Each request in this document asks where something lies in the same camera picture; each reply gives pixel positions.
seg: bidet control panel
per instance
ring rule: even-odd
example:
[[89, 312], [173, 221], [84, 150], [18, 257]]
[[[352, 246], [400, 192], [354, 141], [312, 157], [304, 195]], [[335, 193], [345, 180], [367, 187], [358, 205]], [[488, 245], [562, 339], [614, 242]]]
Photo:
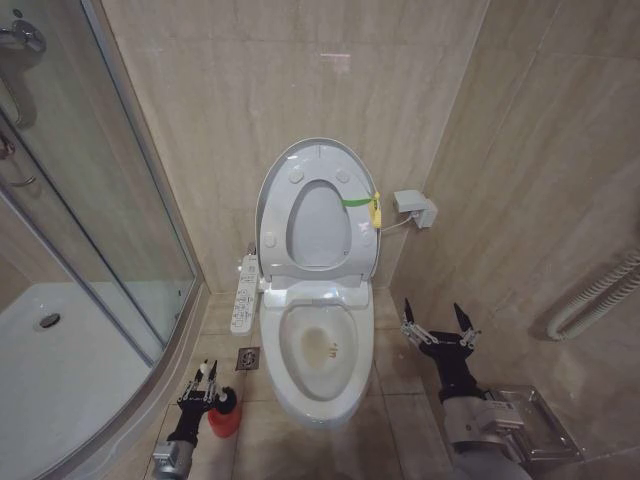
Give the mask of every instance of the bidet control panel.
[[245, 255], [242, 259], [240, 281], [231, 315], [231, 333], [233, 335], [249, 335], [251, 333], [253, 317], [256, 313], [259, 281], [258, 256]]

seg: shower hose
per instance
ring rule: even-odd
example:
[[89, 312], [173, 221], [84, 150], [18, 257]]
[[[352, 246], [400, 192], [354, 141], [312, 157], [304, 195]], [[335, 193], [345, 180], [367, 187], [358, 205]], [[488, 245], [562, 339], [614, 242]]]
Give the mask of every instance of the shower hose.
[[[604, 317], [613, 307], [640, 286], [640, 248], [631, 250], [626, 258], [613, 270], [592, 283], [585, 290], [567, 302], [550, 320], [547, 335], [557, 341], [577, 337], [591, 325]], [[591, 304], [605, 290], [609, 290], [602, 299], [597, 299], [593, 308], [578, 311]]]

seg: metal frame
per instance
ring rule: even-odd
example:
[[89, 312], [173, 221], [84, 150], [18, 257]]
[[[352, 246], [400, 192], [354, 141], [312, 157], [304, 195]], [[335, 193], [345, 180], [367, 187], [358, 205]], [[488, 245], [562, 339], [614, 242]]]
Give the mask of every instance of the metal frame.
[[[133, 85], [131, 84], [131, 80], [129, 79], [126, 67], [120, 56], [119, 49], [115, 42], [115, 38], [109, 26], [102, 4], [99, 0], [80, 0], [79, 3], [81, 4], [89, 25], [93, 30], [95, 39], [100, 51], [102, 52], [117, 94], [124, 107], [127, 120], [129, 121], [134, 136], [138, 141], [143, 158], [149, 168], [160, 198], [175, 230], [176, 237], [183, 249], [191, 271], [194, 274], [194, 281], [186, 296], [178, 321], [176, 322], [169, 338], [169, 342], [160, 359], [155, 363], [155, 366], [151, 368], [145, 382], [102, 429], [96, 432], [91, 438], [87, 439], [87, 441], [74, 452], [61, 459], [56, 465], [51, 466], [50, 469], [38, 477], [47, 479], [65, 478], [70, 472], [73, 472], [82, 465], [83, 462], [90, 459], [92, 455], [97, 454], [97, 452], [99, 452], [103, 446], [107, 445], [109, 441], [112, 441], [114, 435], [118, 435], [122, 432], [124, 425], [133, 421], [142, 423], [144, 419], [149, 416], [149, 411], [141, 412], [140, 410], [143, 408], [145, 402], [149, 401], [149, 396], [152, 392], [155, 392], [159, 388], [160, 382], [162, 382], [166, 375], [170, 373], [174, 377], [178, 375], [178, 377], [181, 378], [179, 372], [176, 373], [175, 370], [169, 373], [171, 362], [176, 359], [176, 356], [181, 357], [181, 364], [188, 361], [188, 355], [190, 352], [186, 352], [185, 354], [185, 350], [193, 348], [195, 336], [197, 335], [200, 325], [198, 323], [199, 319], [195, 318], [195, 316], [204, 311], [204, 306], [200, 305], [203, 301], [203, 290], [207, 292], [204, 301], [206, 302], [206, 298], [208, 298], [208, 288], [204, 281], [202, 269], [197, 263], [195, 249], [193, 248], [186, 227], [179, 213], [177, 202], [171, 191], [160, 156], [158, 155], [153, 143], [151, 133], [133, 89]], [[64, 262], [61, 256], [57, 255], [57, 258], [61, 260], [61, 263]]]

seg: shower drain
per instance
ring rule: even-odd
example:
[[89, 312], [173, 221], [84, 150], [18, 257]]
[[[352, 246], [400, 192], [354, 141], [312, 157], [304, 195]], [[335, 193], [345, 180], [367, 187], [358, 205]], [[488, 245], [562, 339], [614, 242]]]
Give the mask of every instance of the shower drain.
[[59, 321], [60, 321], [60, 314], [59, 313], [52, 313], [52, 314], [47, 315], [46, 317], [44, 317], [42, 320], [40, 320], [38, 322], [38, 325], [40, 325], [40, 327], [42, 327], [42, 328], [51, 328], [56, 323], [58, 323]]
[[260, 347], [240, 348], [236, 370], [257, 370], [260, 365]]

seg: white toilet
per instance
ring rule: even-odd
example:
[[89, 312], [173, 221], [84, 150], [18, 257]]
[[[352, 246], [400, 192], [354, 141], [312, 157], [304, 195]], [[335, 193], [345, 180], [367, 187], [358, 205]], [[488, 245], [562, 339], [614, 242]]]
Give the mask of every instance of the white toilet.
[[342, 200], [375, 192], [356, 154], [322, 138], [291, 146], [260, 190], [262, 348], [278, 400], [310, 427], [346, 422], [366, 393], [379, 232], [368, 205]]

